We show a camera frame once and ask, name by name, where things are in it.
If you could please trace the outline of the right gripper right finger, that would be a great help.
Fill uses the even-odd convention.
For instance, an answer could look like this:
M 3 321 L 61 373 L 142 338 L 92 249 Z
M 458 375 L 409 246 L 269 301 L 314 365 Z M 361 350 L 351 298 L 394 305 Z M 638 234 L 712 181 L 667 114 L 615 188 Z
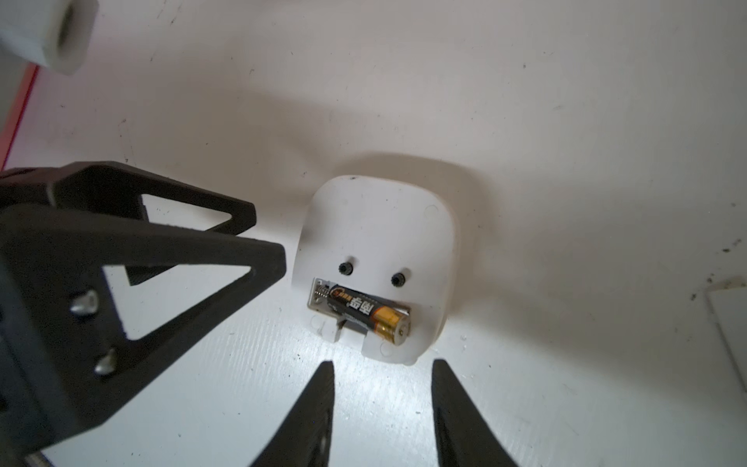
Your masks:
M 517 467 L 443 359 L 433 362 L 431 395 L 440 466 Z

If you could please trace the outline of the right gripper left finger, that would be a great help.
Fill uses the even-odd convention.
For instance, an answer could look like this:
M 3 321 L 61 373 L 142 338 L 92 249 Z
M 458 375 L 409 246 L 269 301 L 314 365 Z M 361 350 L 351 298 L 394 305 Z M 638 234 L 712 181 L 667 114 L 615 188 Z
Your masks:
M 323 361 L 252 466 L 328 466 L 334 404 L 334 364 Z

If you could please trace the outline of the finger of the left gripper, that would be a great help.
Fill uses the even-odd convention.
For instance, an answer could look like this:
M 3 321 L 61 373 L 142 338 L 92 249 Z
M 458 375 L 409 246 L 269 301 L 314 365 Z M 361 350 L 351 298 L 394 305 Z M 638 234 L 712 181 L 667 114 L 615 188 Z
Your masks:
M 246 274 L 148 335 L 126 335 L 107 266 Z M 95 428 L 286 272 L 282 245 L 20 204 L 1 213 L 1 425 L 34 453 Z
M 142 198 L 153 196 L 227 214 L 208 231 L 240 235 L 257 222 L 256 208 L 239 200 L 122 163 L 72 163 L 65 167 L 27 167 L 1 173 L 1 208 L 41 204 L 56 209 L 105 214 L 149 222 Z

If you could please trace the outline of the black gold AA battery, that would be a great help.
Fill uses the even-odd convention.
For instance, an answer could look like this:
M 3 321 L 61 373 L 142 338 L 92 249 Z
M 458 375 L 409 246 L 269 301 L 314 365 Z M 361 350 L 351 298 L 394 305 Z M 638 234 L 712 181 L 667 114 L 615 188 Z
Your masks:
M 402 346 L 410 334 L 410 315 L 373 296 L 335 284 L 326 293 L 326 303 L 335 313 L 394 346 Z

